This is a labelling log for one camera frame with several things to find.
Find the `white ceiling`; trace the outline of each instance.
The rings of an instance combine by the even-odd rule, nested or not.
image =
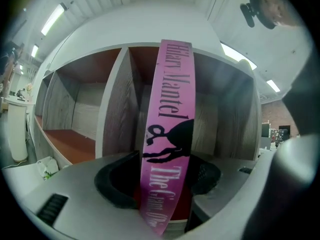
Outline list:
[[[23,42],[27,53],[31,53],[34,44],[39,45],[36,57],[43,61],[55,46],[85,21],[116,6],[137,1],[146,0],[33,0],[27,11],[21,13],[17,25],[25,19],[27,22],[13,41],[18,45]],[[193,4],[211,23],[222,42],[257,65],[254,74],[264,102],[279,99],[289,89],[294,76],[301,70],[310,53],[311,39],[301,27],[276,27],[268,30],[257,21],[254,28],[248,27],[239,6],[249,0],[168,1]],[[55,22],[48,34],[43,36],[42,27],[60,3],[64,3],[68,10]],[[280,88],[280,93],[275,93],[266,84],[270,79]]]

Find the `black silhouette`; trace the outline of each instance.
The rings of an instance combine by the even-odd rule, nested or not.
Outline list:
[[[194,129],[194,119],[190,119],[177,124],[169,132],[165,133],[165,129],[158,124],[154,124],[148,127],[149,133],[153,135],[146,140],[146,144],[152,145],[154,138],[166,137],[171,144],[175,147],[167,147],[160,153],[144,153],[144,158],[151,158],[147,160],[150,163],[166,163],[179,157],[190,156],[192,133]],[[163,155],[170,154],[166,158],[157,158]]]

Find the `pink book spine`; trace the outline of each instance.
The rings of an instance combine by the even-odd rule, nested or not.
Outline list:
[[[196,109],[191,43],[162,40],[147,115],[140,213],[162,235],[177,206],[189,163]]]

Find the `fluorescent light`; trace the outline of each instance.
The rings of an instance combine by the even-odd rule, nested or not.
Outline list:
[[[274,89],[276,93],[277,93],[277,92],[280,92],[280,89],[278,88],[278,86],[275,84],[274,81],[269,80],[269,81],[266,81],[266,83],[267,83],[268,85],[270,85],[271,88]]]
[[[49,31],[49,29],[53,26],[53,24],[56,22],[56,20],[60,17],[60,15],[65,11],[65,9],[62,7],[61,4],[59,4],[53,13],[50,15],[46,23],[44,24],[43,29],[41,30],[41,33],[46,35]]]
[[[249,62],[252,70],[257,68],[256,64],[254,64],[251,60],[249,60],[248,58],[243,56],[241,53],[237,52],[236,50],[230,48],[229,46],[227,46],[223,43],[221,45],[222,45],[222,49],[223,49],[225,55],[236,60],[237,62],[239,62],[240,60],[246,60],[247,62]]]
[[[38,51],[39,46],[37,46],[36,44],[33,46],[32,52],[31,52],[31,56],[32,57],[36,57],[36,53]]]

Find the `brick wall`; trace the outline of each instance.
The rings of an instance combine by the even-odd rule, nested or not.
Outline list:
[[[290,126],[290,135],[292,137],[296,137],[299,134],[297,126],[282,100],[262,104],[261,110],[262,122],[269,120],[272,129],[279,129],[279,126]]]

